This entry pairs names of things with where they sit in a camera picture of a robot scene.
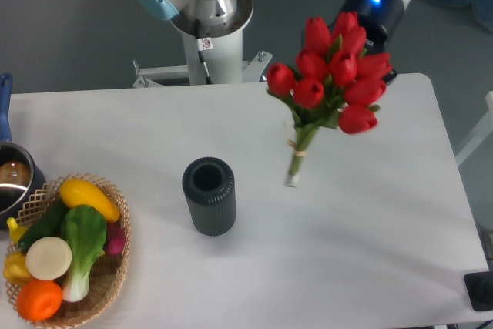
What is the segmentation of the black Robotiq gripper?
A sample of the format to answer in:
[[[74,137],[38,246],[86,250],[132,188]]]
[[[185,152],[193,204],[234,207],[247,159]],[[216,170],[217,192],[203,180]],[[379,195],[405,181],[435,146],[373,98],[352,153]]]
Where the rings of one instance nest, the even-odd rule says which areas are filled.
[[[386,44],[394,34],[404,14],[403,0],[345,0],[340,8],[342,12],[355,12],[359,26],[367,34],[365,48],[369,55],[386,51]],[[397,77],[396,69],[392,69],[384,77],[386,85]]]

